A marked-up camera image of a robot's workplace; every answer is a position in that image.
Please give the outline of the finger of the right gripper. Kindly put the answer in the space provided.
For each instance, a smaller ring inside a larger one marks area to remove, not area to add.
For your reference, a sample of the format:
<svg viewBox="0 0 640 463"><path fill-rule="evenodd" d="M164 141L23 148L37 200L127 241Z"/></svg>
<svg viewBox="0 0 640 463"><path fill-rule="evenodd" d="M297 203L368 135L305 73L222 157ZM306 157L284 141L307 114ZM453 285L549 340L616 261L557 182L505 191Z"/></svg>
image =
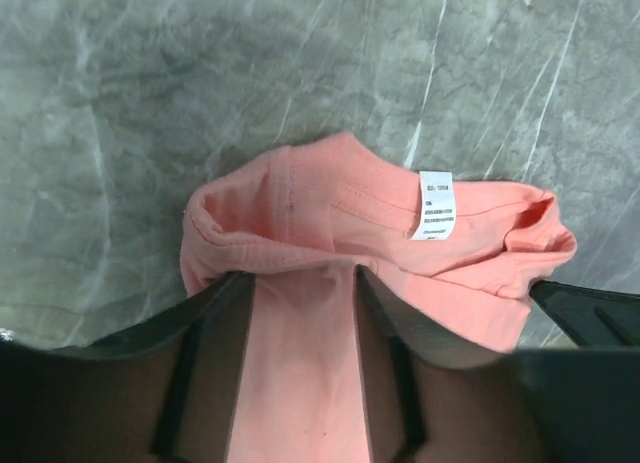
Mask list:
<svg viewBox="0 0 640 463"><path fill-rule="evenodd" d="M539 281L533 301L579 347L638 347L639 296Z"/></svg>

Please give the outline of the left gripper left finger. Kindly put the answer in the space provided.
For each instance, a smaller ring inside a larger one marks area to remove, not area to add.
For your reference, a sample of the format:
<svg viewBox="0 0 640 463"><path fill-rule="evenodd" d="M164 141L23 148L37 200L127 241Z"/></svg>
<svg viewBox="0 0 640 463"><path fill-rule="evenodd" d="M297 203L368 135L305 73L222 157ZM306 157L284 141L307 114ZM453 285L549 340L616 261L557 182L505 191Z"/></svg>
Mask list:
<svg viewBox="0 0 640 463"><path fill-rule="evenodd" d="M86 346L1 345L5 462L224 462L255 279L228 274Z"/></svg>

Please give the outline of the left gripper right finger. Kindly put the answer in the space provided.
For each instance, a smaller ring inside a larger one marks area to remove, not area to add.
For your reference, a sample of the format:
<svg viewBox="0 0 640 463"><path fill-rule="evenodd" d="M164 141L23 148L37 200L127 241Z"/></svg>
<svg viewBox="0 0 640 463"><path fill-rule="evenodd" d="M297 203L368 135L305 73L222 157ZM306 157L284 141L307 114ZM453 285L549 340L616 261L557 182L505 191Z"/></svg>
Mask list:
<svg viewBox="0 0 640 463"><path fill-rule="evenodd" d="M355 273L374 462L635 462L639 346L492 351Z"/></svg>

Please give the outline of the pink t shirt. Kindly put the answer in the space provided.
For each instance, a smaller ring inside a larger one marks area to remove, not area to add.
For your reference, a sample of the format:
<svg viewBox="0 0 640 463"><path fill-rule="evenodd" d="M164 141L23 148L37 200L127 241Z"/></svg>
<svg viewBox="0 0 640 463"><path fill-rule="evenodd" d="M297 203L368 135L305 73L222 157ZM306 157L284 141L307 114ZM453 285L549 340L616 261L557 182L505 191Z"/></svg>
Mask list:
<svg viewBox="0 0 640 463"><path fill-rule="evenodd" d="M228 458L365 462L354 273L460 336L512 350L528 290L576 252L553 193L514 182L452 182L443 240L414 240L419 174L353 135L285 146L190 198L180 266L189 294L230 271L256 277Z"/></svg>

